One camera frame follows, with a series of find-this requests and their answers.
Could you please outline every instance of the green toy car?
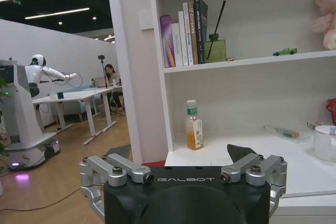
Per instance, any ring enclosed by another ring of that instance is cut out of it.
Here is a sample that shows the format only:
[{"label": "green toy car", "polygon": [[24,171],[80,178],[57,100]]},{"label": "green toy car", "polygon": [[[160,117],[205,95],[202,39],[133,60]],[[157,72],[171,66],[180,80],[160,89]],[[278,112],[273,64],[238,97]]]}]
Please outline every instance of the green toy car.
[{"label": "green toy car", "polygon": [[278,52],[274,52],[273,55],[274,56],[279,56],[279,55],[293,55],[296,54],[298,52],[297,48],[286,48],[282,51],[278,51]]}]

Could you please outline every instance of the bottle label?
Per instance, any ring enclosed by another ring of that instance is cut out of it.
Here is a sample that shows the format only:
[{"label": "bottle label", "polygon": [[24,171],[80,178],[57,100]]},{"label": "bottle label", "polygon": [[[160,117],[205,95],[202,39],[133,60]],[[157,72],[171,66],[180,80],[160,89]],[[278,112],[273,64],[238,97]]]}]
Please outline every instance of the bottle label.
[{"label": "bottle label", "polygon": [[197,108],[194,109],[187,109],[188,115],[197,115]]},{"label": "bottle label", "polygon": [[193,122],[194,136],[195,136],[195,146],[196,148],[202,147],[204,144],[203,139],[203,129],[202,129],[202,120],[197,119]]}]

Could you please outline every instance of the plastic bottle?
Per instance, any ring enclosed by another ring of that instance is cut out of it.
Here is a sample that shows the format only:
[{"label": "plastic bottle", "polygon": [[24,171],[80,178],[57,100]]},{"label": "plastic bottle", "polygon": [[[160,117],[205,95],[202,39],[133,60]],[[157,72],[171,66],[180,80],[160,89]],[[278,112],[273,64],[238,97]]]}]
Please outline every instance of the plastic bottle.
[{"label": "plastic bottle", "polygon": [[187,146],[192,150],[204,147],[202,121],[197,117],[196,100],[187,101],[187,119],[185,121]]}]

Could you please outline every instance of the metal bolt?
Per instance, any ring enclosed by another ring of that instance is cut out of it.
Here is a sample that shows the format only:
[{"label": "metal bolt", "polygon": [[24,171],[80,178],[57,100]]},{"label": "metal bolt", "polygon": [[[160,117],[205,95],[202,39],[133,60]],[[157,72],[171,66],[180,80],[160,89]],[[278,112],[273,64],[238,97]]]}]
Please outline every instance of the metal bolt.
[{"label": "metal bolt", "polygon": [[122,174],[122,168],[120,166],[115,166],[112,168],[114,174]]},{"label": "metal bolt", "polygon": [[228,175],[227,173],[222,173],[219,178],[221,179],[221,181],[224,183],[224,184],[227,184],[230,182],[230,175]]},{"label": "metal bolt", "polygon": [[253,165],[251,166],[250,169],[252,173],[255,173],[255,174],[261,173],[261,168],[259,165]]},{"label": "metal bolt", "polygon": [[144,179],[143,179],[143,181],[145,182],[145,184],[150,184],[150,183],[152,183],[153,181],[154,181],[154,175],[153,174],[147,174],[145,177],[144,177]]}]

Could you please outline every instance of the desk leg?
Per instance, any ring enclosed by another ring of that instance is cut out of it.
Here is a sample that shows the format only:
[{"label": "desk leg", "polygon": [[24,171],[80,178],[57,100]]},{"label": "desk leg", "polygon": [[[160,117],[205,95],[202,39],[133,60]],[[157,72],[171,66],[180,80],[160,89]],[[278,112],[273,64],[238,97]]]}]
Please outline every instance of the desk leg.
[{"label": "desk leg", "polygon": [[93,109],[95,111],[95,115],[97,114],[97,106],[96,106],[96,100],[95,97],[92,98],[92,102],[93,102]]},{"label": "desk leg", "polygon": [[57,114],[59,119],[59,124],[61,125],[61,128],[64,129],[66,127],[65,121],[64,121],[64,114],[63,114],[63,107],[60,102],[56,103],[57,108]]},{"label": "desk leg", "polygon": [[35,108],[37,124],[40,127],[42,133],[44,133],[44,126],[43,126],[42,117],[40,113],[40,104],[34,105],[34,108]]},{"label": "desk leg", "polygon": [[90,100],[85,101],[85,106],[86,106],[86,114],[88,116],[88,123],[90,127],[90,134],[92,137],[94,137],[96,134],[96,131],[95,131],[95,127],[94,127],[95,125],[93,123],[93,118],[92,118]]},{"label": "desk leg", "polygon": [[107,126],[110,126],[112,124],[112,120],[111,120],[111,112],[110,112],[109,101],[107,99],[107,94],[106,93],[103,94],[103,101],[104,101],[104,109],[105,109]]}]

